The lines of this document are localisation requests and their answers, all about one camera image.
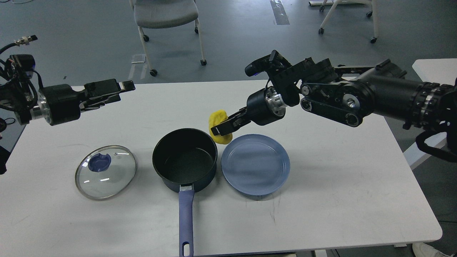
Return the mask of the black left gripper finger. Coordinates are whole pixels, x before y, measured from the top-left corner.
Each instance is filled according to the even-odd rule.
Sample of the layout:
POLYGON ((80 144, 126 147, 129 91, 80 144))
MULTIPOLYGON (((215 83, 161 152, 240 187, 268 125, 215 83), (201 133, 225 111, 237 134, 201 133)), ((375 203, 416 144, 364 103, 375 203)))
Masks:
POLYGON ((121 101, 121 93, 136 89, 132 80, 117 82, 116 79, 87 83, 84 88, 87 101, 121 101))
POLYGON ((112 104, 117 101, 121 101, 119 94, 100 96, 93 99, 86 98, 80 103, 79 107, 81 112, 88 112, 100 109, 107 104, 112 104))

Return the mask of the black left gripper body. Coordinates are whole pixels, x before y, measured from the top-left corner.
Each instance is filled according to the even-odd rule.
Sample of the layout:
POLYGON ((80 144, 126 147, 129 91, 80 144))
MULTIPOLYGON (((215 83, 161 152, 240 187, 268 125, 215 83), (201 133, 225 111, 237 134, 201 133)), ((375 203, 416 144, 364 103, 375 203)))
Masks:
POLYGON ((85 101, 85 90, 75 91, 68 84, 39 89, 39 104, 49 125, 75 121, 81 116, 80 104, 85 101))

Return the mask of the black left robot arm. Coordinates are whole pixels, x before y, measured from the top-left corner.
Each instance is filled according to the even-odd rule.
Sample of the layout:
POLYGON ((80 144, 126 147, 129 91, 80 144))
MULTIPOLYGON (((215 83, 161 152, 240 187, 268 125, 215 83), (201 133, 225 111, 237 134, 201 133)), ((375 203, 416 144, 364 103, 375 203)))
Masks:
POLYGON ((134 91, 132 80, 116 79, 90 82, 76 91, 68 84, 44 87, 38 75, 38 87, 32 83, 36 62, 31 54, 13 54, 1 60, 1 109, 13 112, 21 125, 32 120, 45 119, 51 126, 78 120, 81 114, 117 101, 120 94, 134 91))

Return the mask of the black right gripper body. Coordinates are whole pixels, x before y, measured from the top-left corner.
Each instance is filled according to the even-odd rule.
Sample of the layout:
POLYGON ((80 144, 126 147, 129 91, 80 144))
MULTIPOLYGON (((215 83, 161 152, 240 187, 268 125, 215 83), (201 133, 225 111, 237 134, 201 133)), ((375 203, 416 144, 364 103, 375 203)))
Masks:
POLYGON ((273 87, 261 89, 247 99, 245 117, 255 124, 264 126, 284 118, 287 105, 273 87))

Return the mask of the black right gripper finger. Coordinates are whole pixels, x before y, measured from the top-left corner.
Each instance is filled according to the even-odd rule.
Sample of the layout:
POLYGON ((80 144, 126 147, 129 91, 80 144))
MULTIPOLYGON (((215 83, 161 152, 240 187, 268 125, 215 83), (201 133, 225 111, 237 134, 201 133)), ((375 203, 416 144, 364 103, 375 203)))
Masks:
POLYGON ((247 107, 242 107, 232 115, 227 115, 227 112, 225 110, 220 109, 216 112, 216 125, 228 121, 234 126, 244 126, 248 124, 248 118, 246 116, 246 113, 247 107))
POLYGON ((241 127, 242 126, 234 126, 230 122, 226 121, 222 124, 212 127, 211 130, 215 136, 217 136, 217 135, 224 136, 224 135, 228 135, 229 133, 233 133, 233 132, 239 130, 241 127))

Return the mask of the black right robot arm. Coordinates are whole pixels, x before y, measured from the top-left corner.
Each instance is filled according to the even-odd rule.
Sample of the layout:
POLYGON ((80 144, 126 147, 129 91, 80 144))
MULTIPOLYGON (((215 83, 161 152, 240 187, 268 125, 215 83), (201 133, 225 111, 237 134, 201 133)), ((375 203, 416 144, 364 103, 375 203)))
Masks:
POLYGON ((215 136, 231 134, 254 122, 264 126, 284 117, 286 107, 357 127, 377 114, 404 122, 403 129, 421 127, 419 150, 456 162, 456 86, 405 80, 406 72, 385 60, 374 67, 333 67, 329 59, 312 58, 292 65, 278 51, 245 67, 248 76, 268 74, 271 86, 251 94, 246 107, 210 125, 215 136))

